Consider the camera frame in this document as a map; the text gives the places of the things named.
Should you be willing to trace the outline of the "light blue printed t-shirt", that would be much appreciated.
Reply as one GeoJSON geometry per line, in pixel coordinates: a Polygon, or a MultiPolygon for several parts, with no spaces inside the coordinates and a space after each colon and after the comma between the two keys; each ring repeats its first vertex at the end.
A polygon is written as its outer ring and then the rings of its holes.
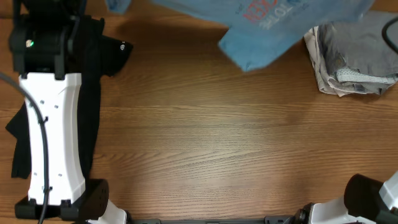
{"type": "Polygon", "coordinates": [[[220,49],[245,72],[268,66],[315,26],[356,21],[374,0],[156,0],[228,26],[220,49]]]}

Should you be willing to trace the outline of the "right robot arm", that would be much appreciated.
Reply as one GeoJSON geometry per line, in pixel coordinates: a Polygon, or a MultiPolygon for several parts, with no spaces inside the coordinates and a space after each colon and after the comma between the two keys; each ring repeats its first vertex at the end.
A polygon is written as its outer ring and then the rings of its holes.
{"type": "Polygon", "coordinates": [[[348,181],[342,197],[310,203],[287,223],[397,224],[397,173],[385,182],[356,174],[348,181]]]}

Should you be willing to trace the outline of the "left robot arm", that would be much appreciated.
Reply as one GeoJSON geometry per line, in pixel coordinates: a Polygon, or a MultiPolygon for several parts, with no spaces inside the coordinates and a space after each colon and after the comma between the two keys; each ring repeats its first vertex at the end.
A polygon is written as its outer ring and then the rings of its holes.
{"type": "Polygon", "coordinates": [[[85,14],[85,1],[14,1],[9,36],[24,96],[31,177],[16,203],[19,219],[58,217],[73,223],[131,223],[109,199],[104,179],[81,163],[99,128],[100,79],[127,62],[132,44],[103,34],[104,20],[85,14]]]}

